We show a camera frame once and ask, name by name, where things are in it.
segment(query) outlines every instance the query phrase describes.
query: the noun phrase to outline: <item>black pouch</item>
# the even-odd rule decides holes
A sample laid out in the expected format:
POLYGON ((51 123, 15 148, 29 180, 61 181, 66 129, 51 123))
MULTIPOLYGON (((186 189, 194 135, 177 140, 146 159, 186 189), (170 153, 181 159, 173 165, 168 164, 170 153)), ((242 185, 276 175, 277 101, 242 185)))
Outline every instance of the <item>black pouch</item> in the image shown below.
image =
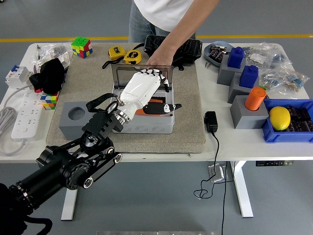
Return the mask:
MULTIPOLYGON (((164 39, 165 36, 148 35, 143 49, 144 52, 151 57, 164 39)), ((172 65, 177 66, 179 70, 183 70, 183 66, 190 66, 194 64, 195 60, 201 57, 201 52, 202 41, 197 39, 188 39, 177 49, 172 65)))
POLYGON ((31 84, 36 91, 43 91, 46 94, 55 94, 62 89, 65 81, 65 71, 58 58, 45 62, 40 73, 29 77, 31 84))

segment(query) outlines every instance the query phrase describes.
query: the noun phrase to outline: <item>plastic bag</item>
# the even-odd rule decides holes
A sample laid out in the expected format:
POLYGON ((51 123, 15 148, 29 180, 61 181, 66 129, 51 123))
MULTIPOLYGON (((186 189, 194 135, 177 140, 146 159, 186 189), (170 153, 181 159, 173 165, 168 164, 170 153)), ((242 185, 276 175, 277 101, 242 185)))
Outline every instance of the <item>plastic bag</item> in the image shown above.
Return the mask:
POLYGON ((259 80, 260 85, 269 90, 278 91, 290 98, 297 98, 298 92, 309 80, 309 77, 286 67, 277 67, 261 73, 259 80))
POLYGON ((52 59, 59 58, 64 69, 67 69, 73 56, 71 42, 56 43, 38 47, 39 60, 35 62, 34 73, 40 72, 41 66, 52 59))
POLYGON ((246 65, 257 66, 261 73, 292 64, 279 44, 261 43, 243 49, 246 54, 246 65))
POLYGON ((45 62, 65 56, 69 60, 71 60, 73 55, 73 50, 71 48, 71 42, 65 43, 54 43, 54 44, 47 44, 44 46, 37 46, 37 53, 30 58, 28 61, 29 64, 34 65, 34 69, 38 69, 41 64, 45 62))
POLYGON ((72 52, 72 48, 70 45, 71 45, 71 42, 55 43, 55 44, 41 46, 39 48, 40 58, 43 58, 45 56, 51 56, 52 58, 57 58, 60 55, 63 55, 64 53, 66 53, 67 51, 72 52))

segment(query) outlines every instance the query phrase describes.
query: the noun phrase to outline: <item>jeans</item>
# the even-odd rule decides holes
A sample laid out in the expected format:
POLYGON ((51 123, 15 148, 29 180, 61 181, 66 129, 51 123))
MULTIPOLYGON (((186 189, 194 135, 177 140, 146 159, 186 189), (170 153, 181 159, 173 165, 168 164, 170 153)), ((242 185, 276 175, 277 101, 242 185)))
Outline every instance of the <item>jeans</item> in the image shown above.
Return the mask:
POLYGON ((133 1, 129 20, 129 43, 144 43, 148 35, 167 36, 169 33, 147 21, 133 1))

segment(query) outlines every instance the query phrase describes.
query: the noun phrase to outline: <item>table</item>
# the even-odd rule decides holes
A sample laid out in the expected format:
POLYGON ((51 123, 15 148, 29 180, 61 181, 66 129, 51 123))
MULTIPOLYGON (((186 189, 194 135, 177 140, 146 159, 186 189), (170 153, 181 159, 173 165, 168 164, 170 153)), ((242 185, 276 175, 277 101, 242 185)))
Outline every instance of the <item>table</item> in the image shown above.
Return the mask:
MULTIPOLYGON (((234 47, 246 47, 250 44, 232 44, 234 47)), ((20 65, 26 66, 33 71, 32 58, 37 53, 37 44, 32 44, 27 49, 20 65)), ((217 161, 230 161, 234 173, 239 204, 242 217, 253 217, 252 208, 242 166, 246 161, 278 161, 278 160, 313 160, 313 145, 306 142, 297 143, 265 143, 261 129, 235 130, 230 114, 231 104, 227 103, 228 86, 217 84, 218 68, 205 67, 206 60, 202 58, 196 61, 197 77, 201 95, 202 114, 206 111, 215 111, 218 121, 216 133, 220 141, 220 150, 217 161)), ((14 90, 9 88, 4 96, 4 101, 14 90)), ((284 98, 279 94, 270 94, 270 98, 284 98)), ((14 96, 8 105, 18 110, 22 101, 23 92, 14 96)), ((308 99, 304 89, 301 90, 300 98, 308 99)), ((40 139, 28 142, 26 148, 17 156, 0 156, 0 163, 33 163, 45 148, 45 138, 47 136, 49 124, 51 123, 53 111, 43 110, 40 128, 42 130, 40 139)), ((3 134, 1 148, 17 148, 20 143, 15 143, 10 138, 10 131, 3 134)), ((199 154, 123 154, 124 162, 192 162, 192 161, 213 161, 216 153, 216 141, 213 136, 206 133, 205 150, 199 154)), ((64 213, 62 219, 71 220, 76 199, 76 191, 67 191, 64 213)))

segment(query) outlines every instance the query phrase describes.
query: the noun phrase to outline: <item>rubik's cube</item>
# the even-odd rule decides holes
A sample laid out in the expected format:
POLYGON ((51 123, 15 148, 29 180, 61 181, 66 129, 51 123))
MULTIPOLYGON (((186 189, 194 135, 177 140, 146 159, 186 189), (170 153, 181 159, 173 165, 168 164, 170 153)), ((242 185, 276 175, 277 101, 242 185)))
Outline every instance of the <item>rubik's cube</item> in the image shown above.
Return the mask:
POLYGON ((43 95, 40 97, 40 102, 43 104, 46 110, 55 110, 55 107, 57 106, 59 100, 59 95, 60 92, 57 92, 55 94, 43 93, 43 95))
POLYGON ((70 46, 74 54, 83 59, 92 53, 91 42, 88 38, 76 37, 70 46))

